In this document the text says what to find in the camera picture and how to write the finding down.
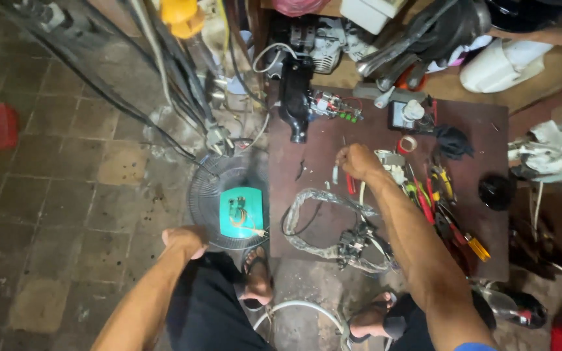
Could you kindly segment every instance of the plastic wrap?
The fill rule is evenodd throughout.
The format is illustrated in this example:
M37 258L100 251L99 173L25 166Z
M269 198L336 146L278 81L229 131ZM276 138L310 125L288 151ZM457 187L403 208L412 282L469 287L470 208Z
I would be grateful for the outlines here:
M272 0L272 6L278 12L290 17L318 12L330 0Z
M292 244L295 248L301 251L309 252L324 259L337 259L338 249L337 245L327 247L325 249L320 249L318 247L312 246L306 243L303 239L294 235L295 229L299 223L299 216L301 214L301 205L307 199L314 199L326 202L337 203L338 205L346 206L351 211L362 214L365 217L373 217L378 215L374 208L369 205L360 205L359 203L348 199L347 197L342 197L339 195L332 194L330 192L320 190L317 188L305 188L301 190L300 193L296 195L294 203L290 206L290 209L285 216L285 221L281 223L283 231L286 234L285 238ZM391 264L387 258L384 259L382 264L373 264L366 259L360 258L357 261L351 261L350 264L353 267L363 269L370 273L381 273L390 269Z

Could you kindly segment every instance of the flip flop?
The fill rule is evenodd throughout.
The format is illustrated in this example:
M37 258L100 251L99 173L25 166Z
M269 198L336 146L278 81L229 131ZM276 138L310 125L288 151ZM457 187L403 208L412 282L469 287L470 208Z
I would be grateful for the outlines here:
M259 247L263 249L263 247L260 245L244 252L242 256L242 263L240 264L240 270L242 271L242 275L246 278L250 274L251 267L253 267L257 263L263 263L263 265L266 267L266 274L270 279L270 287L272 287L272 276L270 275L270 267L268 266L268 253L265 249L263 249L265 257L255 256L253 261L251 261L249 264L246 264L246 258L248 257L248 255L254 250L257 250ZM257 299L244 299L242 301L246 308L251 312L259 311L263 307L263 305Z
M389 308L392 308L394 306L394 304L396 303L396 295L394 295L394 293L390 292L390 299L389 301L372 301L371 303L367 304L366 306L363 306L359 311L357 311L354 315L352 315L352 317L350 317L348 319L348 325L350 325L350 323L353 321L353 318L355 318L357 315L360 315L368 310L370 310L373 307L380 307L380 308L384 308L387 311L389 311ZM368 340L369 337L371 337L371 334L366 334L363 337L355 337L353 335L353 333L349 333L348 334L348 339L350 341L352 341L354 344L361 344L362 342L364 342L365 340Z

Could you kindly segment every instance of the brown wooden board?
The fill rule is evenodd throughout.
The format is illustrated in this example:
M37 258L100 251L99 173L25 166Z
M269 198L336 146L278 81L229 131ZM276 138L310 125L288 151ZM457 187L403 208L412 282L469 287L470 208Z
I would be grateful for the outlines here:
M270 87L271 100L276 100L276 86ZM341 97L352 96L349 89L315 87L332 91ZM270 120L269 181L270 181L270 254L272 257L288 259L321 260L307 252L296 250L280 231L280 219L293 202L296 193L304 188L326 190L325 181L331 184L331 192L348 195L345 174L340 170L339 183L332 182L335 155L342 147L342 136L348 144L359 142L371 149L394 150L402 134L387 128L387 108L378 109L372 101L362 100L363 121L351 123L336 118L321 117L309 124L307 143L303 145L290 142L290 127L278 116L273 108ZM463 230L470 232L487 248L491 255L488 262L479 262L473 276L497 281L508 280L508 214L488 209L478 198L478 181L489 172L506 175L508 171L507 135L508 111L503 106L473 104L439 100L437 107L438 123L453 125L468 136L476 149L474 158L465 156L462 161L451 161L442 157L453 179L453 188L458 204L453 208ZM499 129L496 131L491 123ZM409 154L408 161L419 179L425 182L423 163L435 146L432 136L415 136L418 148ZM296 180L304 160L300 178ZM375 199L366 190L365 202L376 206ZM301 208L297 228L302 228L315 210L315 201L307 201ZM317 247L329 247L339 240L341 232L351 228L355 215L344 207L325 203L316 219L301 234L301 237ZM381 221L379 235L387 239Z

